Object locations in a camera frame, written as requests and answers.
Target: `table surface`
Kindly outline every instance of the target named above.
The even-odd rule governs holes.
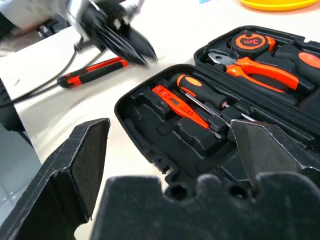
[[[193,54],[200,47],[226,32],[244,25],[257,25],[306,37],[320,42],[320,6],[289,12],[263,12],[246,8],[238,0],[148,0],[132,26],[153,45],[158,64],[149,69],[128,67],[72,90],[55,88],[15,105],[34,149],[43,163],[73,128],[85,121],[110,118],[106,160],[100,197],[110,176],[164,175],[150,164],[129,139],[114,113],[121,96],[159,71],[175,64],[194,64]],[[12,99],[39,86],[58,73],[69,61],[80,36],[73,28],[0,59],[0,78]],[[99,51],[91,48],[78,55],[68,72],[88,63]],[[110,59],[106,52],[97,62]],[[78,240],[88,239],[93,221],[79,227]]]

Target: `black cable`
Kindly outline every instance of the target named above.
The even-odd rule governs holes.
[[[77,53],[78,53],[78,52],[77,52],[76,50],[74,50],[73,55],[72,55],[72,57],[70,58],[68,64],[67,64],[58,74],[56,74],[54,77],[50,78],[48,81],[44,82],[43,84],[41,84],[40,86],[34,88],[33,90],[31,90],[31,91],[23,94],[22,96],[19,96],[18,98],[14,99],[14,100],[6,103],[6,104],[0,105],[0,109],[1,109],[1,108],[6,108],[6,107],[8,107],[8,106],[10,106],[10,105],[13,105],[13,104],[17,104],[17,103],[23,102],[23,101],[28,100],[28,99],[31,99],[31,98],[33,98],[33,97],[36,97],[36,96],[38,96],[38,95],[40,95],[40,94],[43,94],[43,93],[45,93],[45,92],[47,92],[47,91],[49,91],[49,90],[57,87],[57,86],[58,86],[58,83],[55,83],[54,85],[51,85],[51,86],[49,86],[49,87],[47,87],[47,88],[45,88],[45,89],[42,89],[41,91],[36,92],[37,90],[41,89],[41,88],[44,87],[45,85],[47,85],[47,84],[49,84],[50,82],[54,81],[54,80],[55,80],[56,78],[58,78],[61,74],[63,74],[63,73],[70,67],[70,65],[74,62],[74,60],[75,60],[75,58],[76,58],[76,56],[77,56]],[[87,66],[93,64],[93,63],[94,63],[97,59],[99,59],[104,53],[105,53],[105,51],[100,52],[100,53],[99,53],[97,56],[95,56],[90,62],[88,62],[88,63],[84,66],[84,68],[86,68]]]
[[[45,89],[43,89],[43,90],[41,90],[41,91],[38,91],[38,92],[36,92],[36,93],[34,93],[34,94],[30,95],[30,96],[26,96],[25,98],[22,98],[22,99],[19,99],[19,98],[14,99],[14,100],[12,100],[11,102],[8,102],[8,103],[6,103],[6,104],[0,105],[0,109],[9,107],[9,106],[11,106],[11,105],[13,105],[13,104],[17,104],[17,103],[23,102],[23,101],[28,100],[28,99],[31,99],[31,98],[33,98],[33,97],[36,97],[36,96],[38,96],[38,95],[40,95],[40,94],[43,94],[43,93],[45,93],[45,92],[47,92],[47,91],[49,91],[49,90],[51,90],[51,89],[53,89],[53,88],[55,88],[55,87],[57,87],[57,86],[58,86],[58,83],[55,83],[54,85],[49,86],[49,87],[47,87],[47,88],[45,88]]]
[[[67,63],[67,65],[59,72],[57,73],[54,77],[50,78],[48,81],[44,82],[43,84],[41,84],[40,86],[32,89],[31,91],[23,94],[22,96],[19,96],[18,98],[12,100],[12,102],[19,102],[19,100],[25,100],[28,99],[28,97],[32,96],[33,93],[35,93],[36,91],[38,91],[39,89],[41,89],[42,87],[44,87],[45,85],[48,85],[49,83],[51,83],[52,81],[56,80],[57,77],[59,77],[61,74],[63,74],[70,66],[71,64],[74,62],[75,58],[77,56],[77,52],[74,51],[72,54],[72,57],[70,58],[69,62]]]

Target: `orange pliers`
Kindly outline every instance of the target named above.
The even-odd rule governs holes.
[[[226,72],[228,74],[236,77],[237,79],[241,79],[242,81],[247,81],[248,84],[260,91],[277,97],[278,99],[280,98],[291,105],[296,105],[298,103],[295,97],[272,85],[258,81],[249,75],[258,74],[267,76],[281,82],[290,89],[303,93],[309,93],[315,89],[315,86],[311,82],[300,76],[294,75],[275,66],[253,61],[248,57],[234,59],[217,53],[209,53],[208,56],[214,63],[225,65]]]

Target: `screwdriver shaft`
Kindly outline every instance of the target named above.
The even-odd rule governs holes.
[[[230,106],[229,104],[227,104],[227,103],[225,103],[224,106],[225,106],[226,108],[231,107],[231,106]],[[242,116],[244,119],[247,119],[247,120],[252,121],[252,122],[256,122],[256,121],[257,121],[257,120],[253,119],[252,117],[250,117],[250,116],[248,116],[248,115],[246,115],[246,114],[244,114],[244,113],[242,113],[242,112],[241,112],[241,116]]]
[[[221,116],[219,116],[219,114],[217,114],[216,112],[214,112],[210,107],[204,105],[202,102],[200,102],[198,99],[196,99],[195,97],[191,96],[189,93],[184,92],[184,95],[190,99],[191,101],[193,101],[195,104],[197,104],[198,106],[200,106],[201,108],[203,108],[204,110],[206,110],[209,114],[217,116],[218,118],[220,118],[229,128],[230,128],[230,123],[228,123],[225,119],[223,119]]]
[[[211,129],[210,129],[210,131],[215,135],[215,137],[216,137],[217,139],[221,139],[221,138],[222,138],[222,136],[221,136],[219,133],[217,133],[217,132],[215,132],[215,131],[213,131],[213,130],[211,130]]]

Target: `yellow object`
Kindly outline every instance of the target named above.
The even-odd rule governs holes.
[[[240,0],[244,5],[266,11],[286,11],[301,9],[318,3],[320,0]]]

